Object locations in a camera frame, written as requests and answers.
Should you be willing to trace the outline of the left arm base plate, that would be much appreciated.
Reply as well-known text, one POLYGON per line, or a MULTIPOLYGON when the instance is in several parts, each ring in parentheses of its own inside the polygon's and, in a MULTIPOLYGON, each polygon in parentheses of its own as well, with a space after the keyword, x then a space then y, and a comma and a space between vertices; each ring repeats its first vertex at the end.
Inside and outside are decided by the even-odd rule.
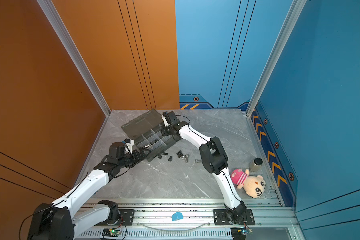
POLYGON ((108 226, 131 226, 134 221, 135 210, 133 209, 118 209, 111 219, 107 220, 108 226))

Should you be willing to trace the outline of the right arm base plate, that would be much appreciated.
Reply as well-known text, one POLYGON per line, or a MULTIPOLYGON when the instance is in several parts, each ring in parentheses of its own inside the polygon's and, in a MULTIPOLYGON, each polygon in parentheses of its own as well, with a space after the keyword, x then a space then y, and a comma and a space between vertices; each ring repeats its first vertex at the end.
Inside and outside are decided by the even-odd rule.
POLYGON ((251 209, 247 209, 243 216, 241 217, 234 217, 234 214, 228 212, 226 209, 214 209, 214 224, 216 226, 223 226, 223 225, 247 225, 247 226, 254 226, 255 218, 253 215, 253 211, 251 209))

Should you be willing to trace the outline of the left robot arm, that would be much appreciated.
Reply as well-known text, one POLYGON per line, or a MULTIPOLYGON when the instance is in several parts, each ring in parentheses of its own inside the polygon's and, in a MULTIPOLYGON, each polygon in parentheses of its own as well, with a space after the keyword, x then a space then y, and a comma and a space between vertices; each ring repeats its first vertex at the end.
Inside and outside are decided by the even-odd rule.
POLYGON ((112 143, 109 153, 73 189, 50 204, 42 203, 32 215, 29 240, 74 240, 99 223, 113 226, 122 223, 118 204, 99 201, 93 208, 78 215, 79 209, 99 189, 121 176, 122 168, 131 169, 151 151, 133 148, 133 140, 112 143))

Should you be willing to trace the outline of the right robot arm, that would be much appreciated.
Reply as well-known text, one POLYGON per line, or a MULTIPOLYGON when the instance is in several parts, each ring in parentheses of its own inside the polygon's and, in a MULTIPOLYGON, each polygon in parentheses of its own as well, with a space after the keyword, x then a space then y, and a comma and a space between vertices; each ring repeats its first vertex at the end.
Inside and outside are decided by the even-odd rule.
POLYGON ((247 207, 231 180, 228 168, 228 156, 218 137, 208 137, 186 121, 180 121, 173 112, 163 112, 164 126, 161 127, 163 136, 172 136, 183 139, 199 148, 202 164, 205 170, 212 174, 224 197, 228 220, 238 225, 247 216, 247 207))

